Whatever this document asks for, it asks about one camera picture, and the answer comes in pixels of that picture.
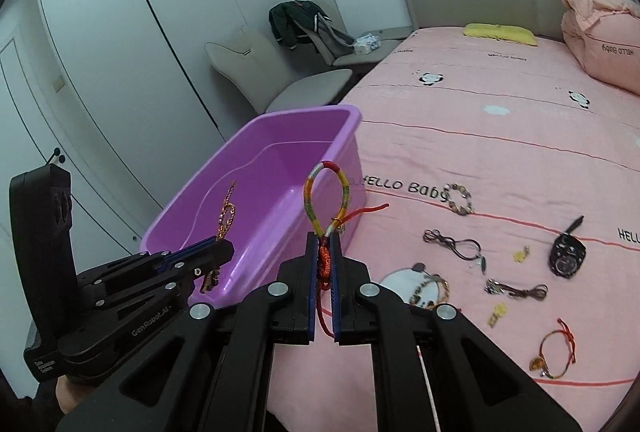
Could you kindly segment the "left hand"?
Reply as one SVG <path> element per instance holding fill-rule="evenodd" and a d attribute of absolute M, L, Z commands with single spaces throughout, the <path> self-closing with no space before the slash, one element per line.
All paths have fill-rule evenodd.
<path fill-rule="evenodd" d="M 56 380 L 55 397 L 61 412 L 64 415 L 68 415 L 95 390 L 94 386 L 77 384 L 71 382 L 66 376 L 61 376 Z"/>

